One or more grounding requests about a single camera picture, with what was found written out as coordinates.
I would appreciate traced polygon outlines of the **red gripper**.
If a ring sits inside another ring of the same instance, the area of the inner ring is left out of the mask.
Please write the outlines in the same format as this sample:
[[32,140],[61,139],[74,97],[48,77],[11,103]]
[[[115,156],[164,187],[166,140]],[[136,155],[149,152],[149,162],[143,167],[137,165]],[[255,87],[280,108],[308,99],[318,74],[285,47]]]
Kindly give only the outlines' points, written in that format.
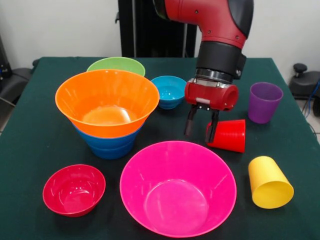
[[205,105],[213,110],[205,136],[205,142],[212,143],[219,122],[220,111],[229,111],[234,108],[239,98],[239,90],[234,84],[192,78],[186,83],[184,96],[186,101],[191,104],[184,135],[189,136],[192,132],[194,116],[198,110],[197,104]]

